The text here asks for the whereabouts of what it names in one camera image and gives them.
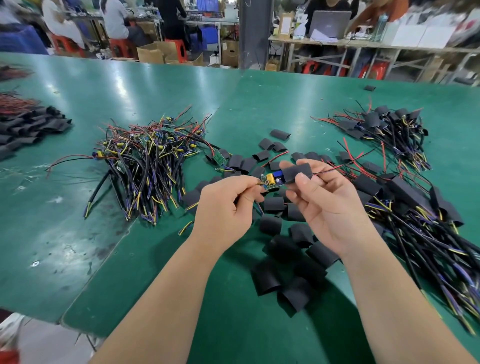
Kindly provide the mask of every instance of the green tabletop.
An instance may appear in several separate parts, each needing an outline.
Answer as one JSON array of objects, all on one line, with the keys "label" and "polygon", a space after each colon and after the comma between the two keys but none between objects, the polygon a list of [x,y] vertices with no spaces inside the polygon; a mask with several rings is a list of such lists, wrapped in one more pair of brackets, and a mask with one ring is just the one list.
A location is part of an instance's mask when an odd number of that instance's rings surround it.
[{"label": "green tabletop", "polygon": [[[365,107],[369,96],[375,106],[424,107],[431,134],[425,149],[434,168],[426,176],[462,214],[466,223],[462,235],[476,241],[480,207],[471,191],[480,171],[471,159],[480,128],[475,121],[480,111],[478,89],[43,56],[2,55],[0,59],[29,64],[36,72],[0,87],[20,85],[24,97],[53,104],[75,123],[66,135],[48,137],[34,148],[21,150],[16,158],[2,162],[1,168],[26,170],[66,154],[89,154],[102,137],[96,126],[109,118],[123,126],[145,124],[164,113],[176,115],[189,104],[193,104],[189,115],[197,119],[213,113],[206,135],[210,142],[244,156],[260,151],[258,142],[273,128],[292,134],[285,143],[291,152],[334,156],[340,150],[336,141],[342,141],[343,134],[310,116],[358,109],[355,100]],[[377,86],[375,92],[363,90],[367,83]],[[371,148],[350,137],[347,141],[354,154]],[[380,153],[369,160],[380,161]],[[179,237],[178,231],[191,220],[190,215],[162,217],[154,228],[142,221],[125,225],[112,191],[83,221],[88,191],[103,168],[92,161],[64,163],[48,180],[39,173],[21,191],[15,189],[21,176],[0,179],[2,197],[7,199],[2,212],[7,233],[0,242],[1,251],[6,252],[0,255],[0,306],[48,321],[58,320],[66,311],[62,324],[107,336],[188,236]],[[204,157],[189,158],[187,190],[216,173]],[[48,202],[57,196],[63,197],[61,203]],[[257,297],[249,269],[264,257],[261,250],[268,239],[253,226],[215,266],[189,362],[373,362],[340,262],[329,269],[329,284],[322,295],[292,317],[274,293]],[[40,263],[32,267],[35,261]],[[58,277],[61,269],[63,276]],[[480,359],[478,338],[464,331],[435,292],[430,299],[465,347]],[[474,328],[480,332],[479,325]]]}]

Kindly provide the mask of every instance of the hand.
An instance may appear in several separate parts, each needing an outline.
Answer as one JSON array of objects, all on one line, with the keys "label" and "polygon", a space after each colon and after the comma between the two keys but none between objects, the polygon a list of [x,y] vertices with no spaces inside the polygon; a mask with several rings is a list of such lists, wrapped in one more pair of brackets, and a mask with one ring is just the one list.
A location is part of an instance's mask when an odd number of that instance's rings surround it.
[{"label": "hand", "polygon": [[[310,164],[313,173],[332,168],[317,160],[297,160],[297,164],[304,163]],[[280,162],[281,168],[290,166],[290,162]],[[303,173],[297,174],[295,183],[288,187],[287,197],[298,206],[313,233],[340,257],[352,244],[378,237],[355,187],[337,170],[313,176],[311,180]]]},{"label": "hand", "polygon": [[190,235],[195,243],[222,255],[240,239],[252,225],[253,202],[264,200],[258,182],[252,176],[235,176],[205,186]]}]

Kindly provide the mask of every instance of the laptop lid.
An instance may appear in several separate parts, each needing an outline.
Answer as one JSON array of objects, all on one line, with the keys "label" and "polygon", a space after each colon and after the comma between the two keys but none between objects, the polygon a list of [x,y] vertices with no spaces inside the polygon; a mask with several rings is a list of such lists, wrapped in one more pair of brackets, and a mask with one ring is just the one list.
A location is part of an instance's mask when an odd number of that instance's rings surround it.
[{"label": "laptop lid", "polygon": [[324,10],[317,10],[313,12],[312,24],[310,25],[310,32],[317,29],[330,38],[342,39],[345,30],[350,22],[352,12],[329,12]]}]

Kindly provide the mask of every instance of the clear plastic bottle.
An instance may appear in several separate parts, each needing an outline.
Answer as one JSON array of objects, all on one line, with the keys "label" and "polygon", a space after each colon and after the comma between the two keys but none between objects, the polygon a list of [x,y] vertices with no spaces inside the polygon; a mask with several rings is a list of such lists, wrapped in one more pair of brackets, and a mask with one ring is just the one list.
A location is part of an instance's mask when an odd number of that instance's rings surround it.
[{"label": "clear plastic bottle", "polygon": [[387,25],[388,15],[382,14],[378,17],[377,26],[375,27],[372,34],[372,41],[380,42],[384,37],[385,27]]}]

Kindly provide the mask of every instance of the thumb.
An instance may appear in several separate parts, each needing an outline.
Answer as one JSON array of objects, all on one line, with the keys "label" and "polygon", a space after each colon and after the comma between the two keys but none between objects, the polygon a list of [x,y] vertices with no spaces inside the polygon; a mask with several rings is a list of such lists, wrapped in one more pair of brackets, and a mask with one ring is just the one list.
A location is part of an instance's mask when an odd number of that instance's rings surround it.
[{"label": "thumb", "polygon": [[235,213],[235,215],[252,215],[252,208],[255,199],[258,197],[258,195],[262,196],[260,194],[259,187],[260,186],[257,185],[247,188],[242,194],[240,194],[239,200],[237,202],[237,212]]},{"label": "thumb", "polygon": [[321,209],[330,210],[335,205],[335,196],[315,182],[311,181],[303,173],[295,176],[295,183],[305,200],[313,202]]}]

